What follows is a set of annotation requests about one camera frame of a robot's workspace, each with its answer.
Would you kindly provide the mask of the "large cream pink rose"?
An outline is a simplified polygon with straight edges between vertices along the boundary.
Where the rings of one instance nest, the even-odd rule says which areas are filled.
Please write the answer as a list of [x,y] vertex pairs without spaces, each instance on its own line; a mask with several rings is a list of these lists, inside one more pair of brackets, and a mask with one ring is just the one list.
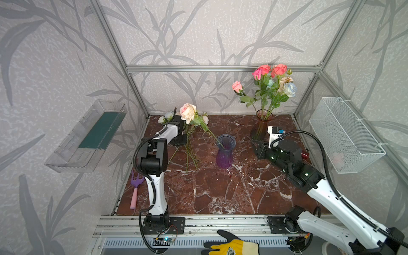
[[181,120],[184,120],[187,128],[187,138],[194,133],[196,128],[201,128],[204,132],[213,137],[221,148],[225,148],[219,139],[208,127],[209,118],[204,114],[199,114],[197,107],[193,104],[186,103],[180,108]]

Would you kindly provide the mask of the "peach cream artificial flower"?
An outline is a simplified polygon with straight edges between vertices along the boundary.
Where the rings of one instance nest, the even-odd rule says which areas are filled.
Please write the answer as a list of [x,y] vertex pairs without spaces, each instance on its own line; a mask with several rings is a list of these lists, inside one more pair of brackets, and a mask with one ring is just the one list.
[[278,92],[283,92],[284,85],[293,82],[293,79],[290,77],[292,73],[293,73],[292,70],[288,69],[284,74],[282,74],[282,77],[279,79]]

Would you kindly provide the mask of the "red pink artificial rose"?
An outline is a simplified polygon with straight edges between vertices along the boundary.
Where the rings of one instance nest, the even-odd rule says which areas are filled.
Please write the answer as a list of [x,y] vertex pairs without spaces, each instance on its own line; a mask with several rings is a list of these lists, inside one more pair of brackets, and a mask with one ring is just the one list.
[[279,79],[282,77],[282,74],[284,74],[287,70],[288,67],[284,64],[278,64],[273,67],[271,76],[276,79],[277,83],[276,86],[273,86],[274,87],[273,90],[277,89],[277,86],[279,85]]

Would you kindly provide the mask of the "purple glass vase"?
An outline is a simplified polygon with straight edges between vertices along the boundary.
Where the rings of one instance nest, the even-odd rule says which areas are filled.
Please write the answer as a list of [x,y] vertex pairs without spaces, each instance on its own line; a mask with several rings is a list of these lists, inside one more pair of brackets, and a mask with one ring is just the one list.
[[228,169],[233,164],[233,151],[236,147],[235,138],[231,135],[221,135],[217,138],[218,153],[216,164],[221,169]]

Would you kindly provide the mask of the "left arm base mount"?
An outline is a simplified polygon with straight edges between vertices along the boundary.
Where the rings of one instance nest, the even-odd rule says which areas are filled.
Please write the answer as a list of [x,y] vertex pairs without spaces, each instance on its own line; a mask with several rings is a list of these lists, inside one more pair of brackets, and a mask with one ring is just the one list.
[[142,223],[143,234],[183,234],[186,226],[185,217],[156,217],[148,215]]

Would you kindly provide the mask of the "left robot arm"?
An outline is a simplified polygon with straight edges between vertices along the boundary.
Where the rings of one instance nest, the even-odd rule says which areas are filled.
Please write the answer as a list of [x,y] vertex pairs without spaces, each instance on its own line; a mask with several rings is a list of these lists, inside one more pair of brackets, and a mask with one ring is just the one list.
[[183,133],[185,121],[174,115],[169,123],[151,137],[141,139],[133,156],[135,170],[147,179],[149,207],[144,224],[151,227],[168,228],[169,208],[165,198],[164,174],[167,170],[168,144],[184,145],[187,135]]

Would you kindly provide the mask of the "magenta artificial rose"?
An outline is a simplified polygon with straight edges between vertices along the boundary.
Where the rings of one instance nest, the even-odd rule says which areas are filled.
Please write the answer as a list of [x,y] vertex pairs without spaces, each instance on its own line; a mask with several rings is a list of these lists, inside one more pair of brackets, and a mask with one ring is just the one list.
[[255,82],[258,84],[258,77],[257,77],[257,70],[255,72],[252,73]]

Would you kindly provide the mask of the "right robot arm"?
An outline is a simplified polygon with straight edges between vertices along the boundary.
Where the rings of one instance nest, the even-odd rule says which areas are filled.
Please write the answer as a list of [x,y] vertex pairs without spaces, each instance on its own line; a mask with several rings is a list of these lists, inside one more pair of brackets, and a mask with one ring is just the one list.
[[254,140],[252,145],[258,159],[270,161],[295,187],[322,204],[344,225],[338,227],[295,206],[286,215],[289,230],[309,232],[348,255],[396,255],[400,247],[408,246],[401,231],[374,221],[336,192],[328,177],[303,161],[302,149],[295,141],[276,140],[268,144]]

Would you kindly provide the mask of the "dark red glass vase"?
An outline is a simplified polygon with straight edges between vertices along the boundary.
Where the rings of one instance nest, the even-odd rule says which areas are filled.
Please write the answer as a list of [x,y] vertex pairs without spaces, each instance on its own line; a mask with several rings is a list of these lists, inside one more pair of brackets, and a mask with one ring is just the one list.
[[260,109],[256,112],[257,121],[251,129],[250,137],[252,140],[263,141],[267,134],[267,128],[273,118],[271,111]]

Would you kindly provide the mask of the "light pink artificial rose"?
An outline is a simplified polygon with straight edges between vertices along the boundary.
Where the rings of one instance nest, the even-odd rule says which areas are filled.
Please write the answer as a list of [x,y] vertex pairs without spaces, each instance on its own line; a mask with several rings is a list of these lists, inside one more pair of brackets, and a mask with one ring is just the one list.
[[256,97],[251,97],[244,92],[243,86],[241,82],[236,81],[232,85],[232,89],[234,93],[239,97],[240,103],[245,104],[246,107],[252,106],[255,110],[255,114],[257,114],[257,107],[255,106],[255,102],[258,100]]

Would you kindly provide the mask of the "white blue artificial rose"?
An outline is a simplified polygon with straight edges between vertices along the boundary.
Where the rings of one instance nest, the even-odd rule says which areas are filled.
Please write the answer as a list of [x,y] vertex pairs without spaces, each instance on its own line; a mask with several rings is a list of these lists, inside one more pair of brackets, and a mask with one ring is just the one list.
[[293,82],[288,82],[284,84],[279,84],[277,89],[272,90],[271,96],[271,104],[268,108],[270,115],[272,115],[272,111],[276,108],[279,108],[281,103],[287,102],[290,98],[296,96],[297,87]]

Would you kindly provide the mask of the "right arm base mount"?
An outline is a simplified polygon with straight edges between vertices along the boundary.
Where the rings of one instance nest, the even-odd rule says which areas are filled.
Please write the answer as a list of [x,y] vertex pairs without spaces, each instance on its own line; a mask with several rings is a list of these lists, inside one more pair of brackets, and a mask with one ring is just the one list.
[[290,231],[286,229],[284,216],[269,215],[266,218],[267,224],[270,228],[271,234],[289,234]]

